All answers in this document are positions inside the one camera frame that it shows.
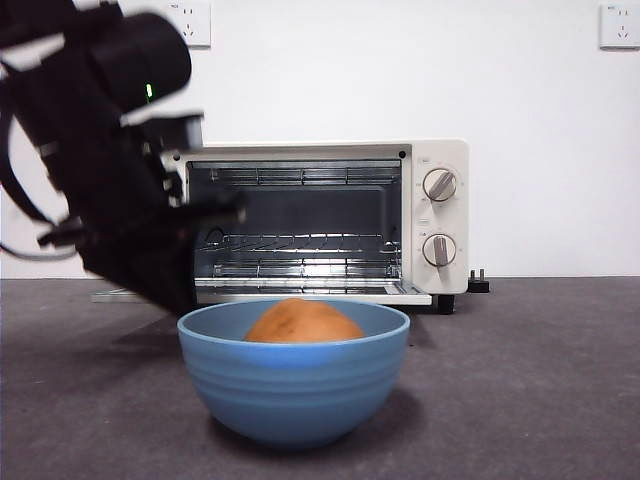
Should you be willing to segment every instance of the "bowl rim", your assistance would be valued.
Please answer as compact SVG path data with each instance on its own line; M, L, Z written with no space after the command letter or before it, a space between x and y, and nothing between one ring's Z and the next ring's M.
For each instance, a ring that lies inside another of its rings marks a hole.
M388 310L394 314L397 314L400 316L400 318L402 318L402 325L400 325L397 328L394 328L393 330L389 330L388 332L384 332L384 333L379 333L377 335L369 335L366 337L362 337L362 338L351 338L351 339L347 339L347 340L331 340L328 342L287 342L287 343L275 343L275 342L250 342L250 341L246 341L246 340L231 340L228 338L221 338L221 337L213 337L210 335L203 335L201 333L195 332L189 328L187 328L184 323L189 320L189 318L191 318L192 316L195 316L197 314L200 314L204 311L207 310L214 310L216 308L224 308L224 307L228 307L230 305L237 305L237 304L241 304L241 303L260 303L260 302L278 302L278 299L256 299L256 300L240 300L237 302L225 302L225 303L219 303L216 305L210 305L207 307L202 307L202 308L198 308L196 310L193 310L185 315L183 315L180 320L178 320L178 331L184 335L188 335L200 340L204 340L204 341L208 341L208 342L212 342L212 343L220 343L220 344L225 344L225 345L253 345L253 346L261 346L261 347L265 347L265 348L274 348L274 349L278 349L278 348L291 348L291 347L298 347L298 348L313 348L313 347L327 347L327 346L334 346L334 345L345 345L345 344L349 344L349 345L354 345L354 344L359 344L359 343L367 343L367 342L372 342L372 341L376 341L376 340L382 340L383 338L387 338L387 337L391 337L394 335L397 335L401 332L403 332L404 330L408 330L409 326L411 325L411 319L409 318L409 315L407 315L404 312L401 312L400 310L396 310L395 308L391 308L388 307L386 305L380 305L379 303L373 303L373 302L363 302L363 301L358 301L358 300L348 300L348 299L331 299L331 298L311 298L309 300L317 300L317 301L323 301L323 302L342 302L342 303L353 303L353 304L357 304L357 305L365 305L367 307L375 307L375 308L381 308L384 310Z

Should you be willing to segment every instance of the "oven foot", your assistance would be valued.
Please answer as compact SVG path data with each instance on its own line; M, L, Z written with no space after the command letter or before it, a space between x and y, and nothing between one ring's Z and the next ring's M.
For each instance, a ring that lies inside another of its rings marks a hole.
M439 315L451 315L454 312L455 295L438 295L437 309Z

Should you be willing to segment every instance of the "wire rack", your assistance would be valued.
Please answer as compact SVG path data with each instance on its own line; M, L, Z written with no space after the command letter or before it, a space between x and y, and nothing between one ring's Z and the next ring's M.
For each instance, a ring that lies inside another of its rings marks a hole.
M212 168L212 182L227 186L388 185L400 180L399 167Z
M228 234L198 251L212 277L400 277L400 246L379 234Z

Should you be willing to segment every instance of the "gray floor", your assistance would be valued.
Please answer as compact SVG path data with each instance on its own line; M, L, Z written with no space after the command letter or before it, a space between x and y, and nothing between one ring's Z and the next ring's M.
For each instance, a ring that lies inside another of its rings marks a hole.
M640 278L495 280L413 313L385 407L299 454L212 420L172 319L91 304L105 287L2 282L3 478L640 478Z

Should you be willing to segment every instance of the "orange food item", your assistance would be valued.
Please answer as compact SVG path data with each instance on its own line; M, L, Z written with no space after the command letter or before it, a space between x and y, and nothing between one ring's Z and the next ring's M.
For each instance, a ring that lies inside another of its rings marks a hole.
M356 322L324 302L288 298L276 303L244 337L249 342L330 342L364 337Z

